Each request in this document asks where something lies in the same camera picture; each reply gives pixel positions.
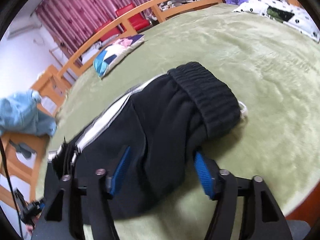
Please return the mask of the person's left hand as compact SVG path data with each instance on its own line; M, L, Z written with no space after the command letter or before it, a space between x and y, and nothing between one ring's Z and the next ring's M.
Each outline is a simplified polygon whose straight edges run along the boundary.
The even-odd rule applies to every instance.
M26 231L29 233L29 235L32 235L35 229L34 225L26 224L25 225Z

